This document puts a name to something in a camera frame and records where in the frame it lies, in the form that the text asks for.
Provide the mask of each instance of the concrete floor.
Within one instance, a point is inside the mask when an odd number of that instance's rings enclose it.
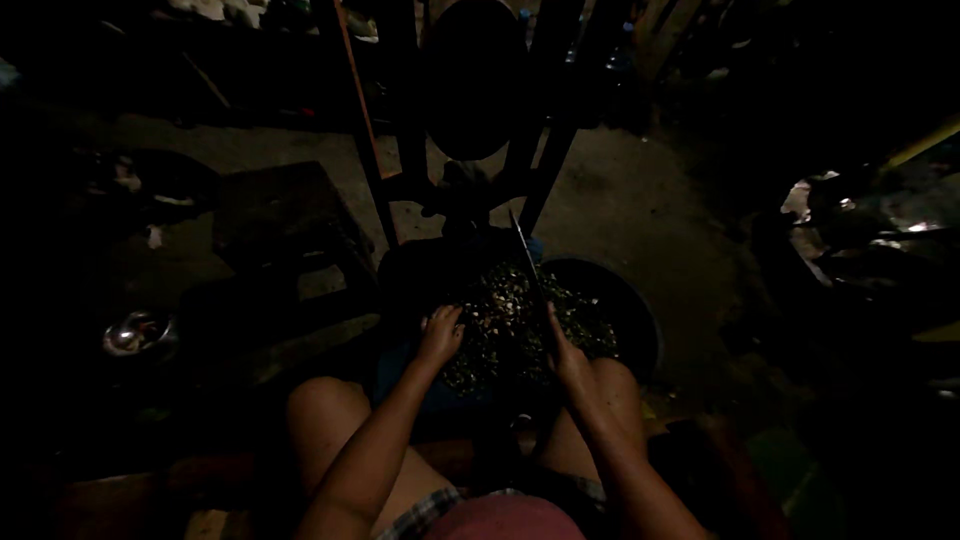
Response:
[[[266,128],[184,130],[132,114],[108,122],[93,113],[49,108],[43,114],[51,128],[72,132],[89,144],[173,150],[221,174],[316,160],[375,243],[375,259],[379,261],[386,251],[348,135]],[[385,169],[398,170],[396,141],[384,136],[377,142]],[[492,175],[505,155],[506,149],[501,149],[480,166]],[[535,236],[544,242],[546,255],[578,255],[604,262],[646,297],[665,341],[664,362],[650,399],[658,415],[718,408],[734,416],[740,411],[756,417],[759,410],[780,410],[784,395],[793,392],[780,372],[758,356],[731,356],[718,336],[722,325],[745,309],[763,304],[763,292],[747,245],[725,235],[731,224],[711,215],[709,201],[704,200],[706,191],[685,174],[691,166],[688,155],[671,148],[670,137],[657,128],[644,138],[604,127],[581,131]],[[432,177],[441,176],[445,157],[432,143],[428,143],[428,162]],[[522,201],[508,205],[520,210]],[[401,239],[440,234],[442,217],[424,219],[414,203],[393,203],[392,210]],[[506,209],[496,209],[492,220],[505,226]],[[148,249],[142,237],[111,248],[109,270],[102,272],[100,283],[105,305],[176,308],[183,290],[229,276],[230,270],[210,249],[211,225],[208,214],[167,227],[164,245],[157,250]],[[315,286],[326,284],[321,279]],[[314,345],[304,353],[344,341],[374,323],[375,317],[325,331],[313,337]],[[252,366],[253,378],[268,379],[282,367]],[[759,414],[767,417],[765,412]],[[776,421],[774,417],[760,424]]]

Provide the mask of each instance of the person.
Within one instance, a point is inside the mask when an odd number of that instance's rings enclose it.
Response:
[[[514,490],[464,499],[410,448],[420,402],[463,339],[461,311],[442,306],[424,319],[416,356],[373,412],[353,382],[312,379],[290,395],[288,427],[309,498],[296,538],[584,538],[545,499]],[[539,465],[609,494],[611,511],[604,515],[615,520],[620,537],[706,538],[647,461],[639,385],[630,370],[609,358],[588,361],[566,339],[552,305],[548,311],[558,356],[550,364],[566,402]]]

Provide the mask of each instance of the black bucket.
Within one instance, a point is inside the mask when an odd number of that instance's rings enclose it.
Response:
[[[597,305],[613,326],[620,349],[617,360],[630,368],[640,384],[648,382],[663,357],[663,339],[639,291],[610,268],[584,258],[546,258],[542,270],[553,274],[561,287],[600,300]]]

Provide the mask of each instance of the leg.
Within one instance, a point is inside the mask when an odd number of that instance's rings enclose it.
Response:
[[[301,384],[287,402],[287,424],[300,465],[300,479],[312,496],[340,449],[370,416],[360,385],[332,377]],[[452,484],[408,448],[394,490],[373,526],[372,537],[427,495]]]
[[[640,386],[627,366],[610,358],[597,358],[590,366],[597,379],[600,395],[610,407],[620,428],[634,440],[643,455],[647,442],[643,430]],[[539,463],[547,469],[599,481],[587,442],[580,435],[569,411],[564,408],[547,439]]]

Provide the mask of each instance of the metal bowl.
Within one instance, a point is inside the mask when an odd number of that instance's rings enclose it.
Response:
[[[147,351],[151,351],[151,355],[168,356],[178,341],[173,315],[141,310],[107,328],[103,347],[111,356],[135,356]]]

